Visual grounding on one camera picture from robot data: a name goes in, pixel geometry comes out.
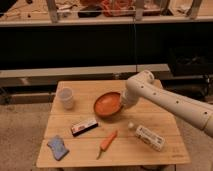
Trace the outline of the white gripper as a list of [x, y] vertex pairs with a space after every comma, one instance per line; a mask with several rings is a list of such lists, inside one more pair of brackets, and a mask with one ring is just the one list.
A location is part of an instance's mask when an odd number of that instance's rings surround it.
[[136, 105], [138, 100], [139, 100], [139, 97], [128, 90], [124, 90], [121, 93], [120, 103], [121, 103], [121, 106], [126, 109], [131, 108], [134, 105]]

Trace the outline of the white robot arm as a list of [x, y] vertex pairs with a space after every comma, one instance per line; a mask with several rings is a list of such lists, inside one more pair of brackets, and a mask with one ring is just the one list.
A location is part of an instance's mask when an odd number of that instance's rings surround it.
[[128, 78], [120, 97], [121, 105], [131, 108], [145, 98], [213, 138], [213, 105], [158, 88], [153, 85], [154, 80], [149, 70]]

